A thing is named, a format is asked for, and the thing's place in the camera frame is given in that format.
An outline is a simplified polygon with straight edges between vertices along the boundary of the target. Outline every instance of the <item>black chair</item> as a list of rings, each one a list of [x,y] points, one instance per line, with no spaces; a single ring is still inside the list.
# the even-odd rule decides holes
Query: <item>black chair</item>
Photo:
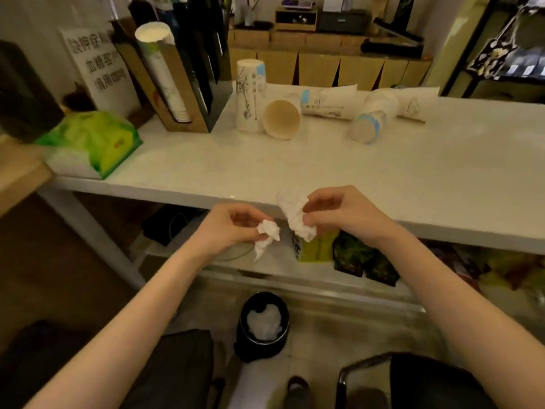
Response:
[[[428,357],[398,352],[379,354],[343,368],[335,409],[347,406],[350,373],[388,362],[392,409],[498,409],[470,372]]]

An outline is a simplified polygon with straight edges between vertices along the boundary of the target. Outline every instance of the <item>white tissue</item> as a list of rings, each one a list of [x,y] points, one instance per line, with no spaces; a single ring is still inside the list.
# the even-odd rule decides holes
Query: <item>white tissue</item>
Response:
[[[280,241],[280,228],[276,225],[276,222],[263,220],[257,226],[257,231],[260,234],[267,234],[269,238],[264,241],[257,241],[253,246],[255,249],[255,260],[259,258],[265,252],[265,249],[272,243],[273,240]]]
[[[282,316],[280,310],[274,304],[267,304],[263,313],[252,310],[246,317],[250,332],[257,340],[275,340],[282,331],[280,323]]]
[[[276,194],[276,203],[288,219],[290,229],[309,243],[316,236],[316,227],[303,223],[303,208],[308,201],[306,196],[292,190],[284,189]]]

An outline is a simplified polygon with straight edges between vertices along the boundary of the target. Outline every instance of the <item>crumpled tissue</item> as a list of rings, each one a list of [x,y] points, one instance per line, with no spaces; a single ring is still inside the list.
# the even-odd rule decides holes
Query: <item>crumpled tissue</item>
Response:
[[[255,260],[259,260],[259,258],[263,255],[265,252],[265,249],[274,241],[280,241],[280,227],[276,225],[276,222],[269,221],[269,220],[263,220],[259,223],[257,226],[257,231],[260,234],[267,234],[269,237],[266,240],[263,241],[256,241],[255,245],[253,246],[255,249]]]
[[[306,195],[294,190],[284,189],[276,194],[276,203],[288,219],[290,229],[309,243],[316,236],[316,227],[303,223],[303,208],[308,201]]]

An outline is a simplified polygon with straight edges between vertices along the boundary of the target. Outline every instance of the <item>hanging bag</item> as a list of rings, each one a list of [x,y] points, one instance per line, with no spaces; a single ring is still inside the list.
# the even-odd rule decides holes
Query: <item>hanging bag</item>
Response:
[[[515,40],[521,14],[522,10],[519,9],[517,14],[504,26],[500,34],[486,42],[475,60],[469,63],[467,67],[469,71],[475,72],[485,79],[499,78],[498,72],[505,63],[508,54],[518,49]],[[504,41],[509,32],[511,36],[507,41]]]

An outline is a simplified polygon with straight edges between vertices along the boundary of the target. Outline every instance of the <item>person's right hand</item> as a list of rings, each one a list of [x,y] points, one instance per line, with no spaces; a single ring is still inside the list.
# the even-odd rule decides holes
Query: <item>person's right hand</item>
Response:
[[[317,226],[319,232],[340,228],[375,248],[398,228],[352,185],[312,192],[303,211],[305,225]]]

